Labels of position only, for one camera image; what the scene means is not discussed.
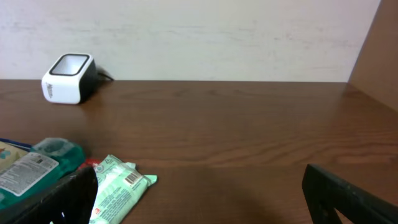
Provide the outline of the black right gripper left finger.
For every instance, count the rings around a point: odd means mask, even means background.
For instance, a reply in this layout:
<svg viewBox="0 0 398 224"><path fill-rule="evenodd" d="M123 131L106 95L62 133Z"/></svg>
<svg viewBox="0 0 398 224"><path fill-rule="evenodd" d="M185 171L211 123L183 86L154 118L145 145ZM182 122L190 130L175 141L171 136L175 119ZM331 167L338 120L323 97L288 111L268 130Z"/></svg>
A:
<svg viewBox="0 0 398 224"><path fill-rule="evenodd" d="M84 167L49 188L1 210L1 223L88 223L97 191L94 168Z"/></svg>

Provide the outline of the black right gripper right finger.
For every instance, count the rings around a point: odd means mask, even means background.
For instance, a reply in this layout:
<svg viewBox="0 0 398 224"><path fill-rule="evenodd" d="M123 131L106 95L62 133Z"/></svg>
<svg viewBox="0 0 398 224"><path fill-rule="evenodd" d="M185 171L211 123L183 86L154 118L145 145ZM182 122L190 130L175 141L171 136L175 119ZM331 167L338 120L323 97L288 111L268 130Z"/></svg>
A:
<svg viewBox="0 0 398 224"><path fill-rule="evenodd" d="M338 212L353 223L397 223L395 205L320 166L306 166L302 190L313 223L340 224Z"/></svg>

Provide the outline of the red snack packet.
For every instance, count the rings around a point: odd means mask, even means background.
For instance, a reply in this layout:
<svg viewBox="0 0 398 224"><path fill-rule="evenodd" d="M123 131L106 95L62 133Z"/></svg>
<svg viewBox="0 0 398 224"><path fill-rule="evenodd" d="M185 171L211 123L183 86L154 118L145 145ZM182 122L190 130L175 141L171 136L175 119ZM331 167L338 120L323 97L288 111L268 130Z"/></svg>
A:
<svg viewBox="0 0 398 224"><path fill-rule="evenodd" d="M97 159L86 159L78 168L78 170L85 168L85 167L96 167L101 163L100 160Z"/></svg>

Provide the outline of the teal blister pack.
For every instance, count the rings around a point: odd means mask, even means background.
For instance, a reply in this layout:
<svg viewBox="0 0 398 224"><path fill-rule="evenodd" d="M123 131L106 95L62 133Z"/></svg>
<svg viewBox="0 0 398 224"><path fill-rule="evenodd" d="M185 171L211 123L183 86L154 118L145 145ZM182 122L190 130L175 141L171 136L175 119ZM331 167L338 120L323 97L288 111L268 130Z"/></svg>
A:
<svg viewBox="0 0 398 224"><path fill-rule="evenodd" d="M63 138L46 138L1 171L1 209L36 194L85 161L83 148Z"/></svg>

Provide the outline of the green orange snack packet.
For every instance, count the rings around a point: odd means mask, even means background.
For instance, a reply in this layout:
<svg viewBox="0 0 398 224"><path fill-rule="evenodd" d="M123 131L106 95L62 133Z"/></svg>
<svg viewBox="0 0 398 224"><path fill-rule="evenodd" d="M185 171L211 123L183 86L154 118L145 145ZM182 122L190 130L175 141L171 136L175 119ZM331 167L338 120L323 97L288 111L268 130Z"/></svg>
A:
<svg viewBox="0 0 398 224"><path fill-rule="evenodd" d="M157 182L156 175L143 175L136 164L123 162L109 154L95 167L98 191L89 222L92 224L117 224Z"/></svg>

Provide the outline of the cream yellow snack bag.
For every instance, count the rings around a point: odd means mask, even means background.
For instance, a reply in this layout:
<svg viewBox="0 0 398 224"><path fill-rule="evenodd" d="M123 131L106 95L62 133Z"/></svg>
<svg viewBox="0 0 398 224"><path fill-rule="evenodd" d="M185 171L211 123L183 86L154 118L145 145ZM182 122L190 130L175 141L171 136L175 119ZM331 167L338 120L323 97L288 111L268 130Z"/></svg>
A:
<svg viewBox="0 0 398 224"><path fill-rule="evenodd" d="M1 138L1 170L29 153L31 147L30 144Z"/></svg>

